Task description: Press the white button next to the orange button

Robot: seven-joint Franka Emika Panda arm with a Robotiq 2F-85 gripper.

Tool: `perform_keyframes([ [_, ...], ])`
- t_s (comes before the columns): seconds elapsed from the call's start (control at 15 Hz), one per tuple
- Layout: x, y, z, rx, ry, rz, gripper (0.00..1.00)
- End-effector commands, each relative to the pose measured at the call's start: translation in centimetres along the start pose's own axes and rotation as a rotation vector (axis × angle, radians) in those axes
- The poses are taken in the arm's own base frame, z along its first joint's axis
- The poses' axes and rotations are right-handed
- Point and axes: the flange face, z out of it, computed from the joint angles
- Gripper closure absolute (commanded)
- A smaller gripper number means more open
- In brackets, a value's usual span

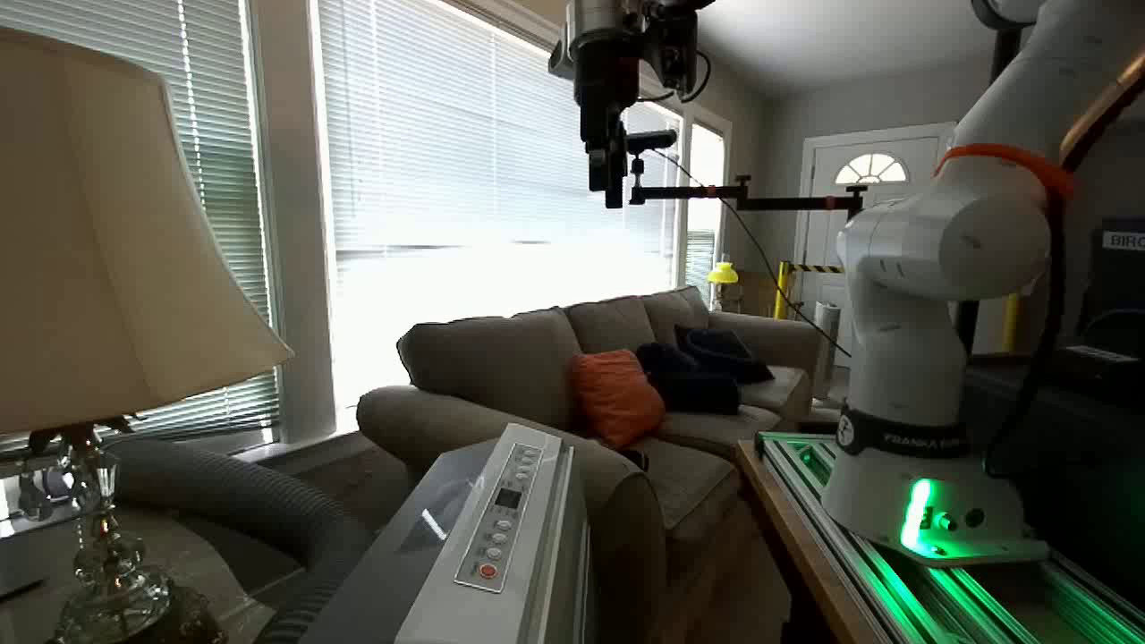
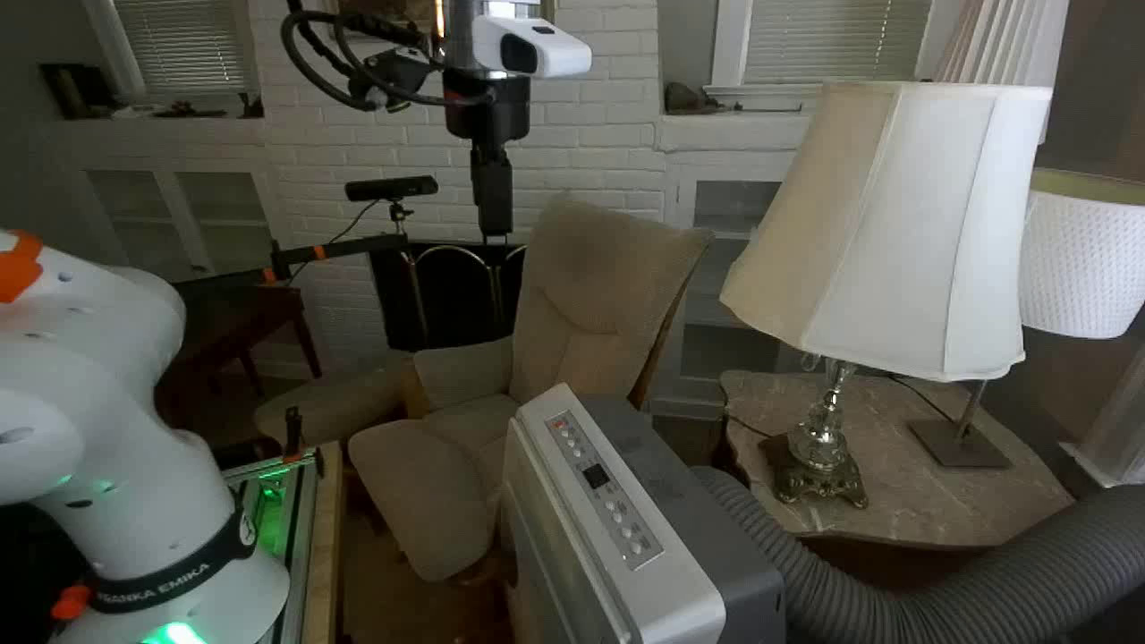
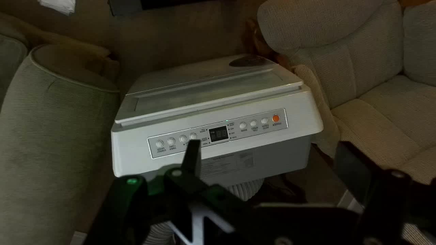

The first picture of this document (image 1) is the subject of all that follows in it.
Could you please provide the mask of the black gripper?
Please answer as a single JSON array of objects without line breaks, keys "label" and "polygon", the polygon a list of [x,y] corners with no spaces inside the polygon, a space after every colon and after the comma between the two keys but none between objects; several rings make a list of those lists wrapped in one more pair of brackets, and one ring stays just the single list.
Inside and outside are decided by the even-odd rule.
[{"label": "black gripper", "polygon": [[569,0],[565,32],[546,58],[546,70],[571,83],[581,138],[587,150],[587,186],[604,193],[604,206],[621,206],[621,112],[640,94],[640,69],[659,84],[690,95],[696,75],[696,15],[711,0]]}]

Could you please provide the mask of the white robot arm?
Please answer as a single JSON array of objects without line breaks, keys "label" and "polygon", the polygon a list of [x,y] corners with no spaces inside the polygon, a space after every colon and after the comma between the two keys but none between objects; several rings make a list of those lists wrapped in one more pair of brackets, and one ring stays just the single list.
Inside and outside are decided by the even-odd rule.
[{"label": "white robot arm", "polygon": [[949,308],[1023,288],[1070,197],[1062,150],[1141,77],[1141,0],[1031,0],[1028,45],[951,130],[931,182],[837,233],[856,350],[823,510],[932,566],[1039,562],[1018,488],[957,423],[965,347]]}]

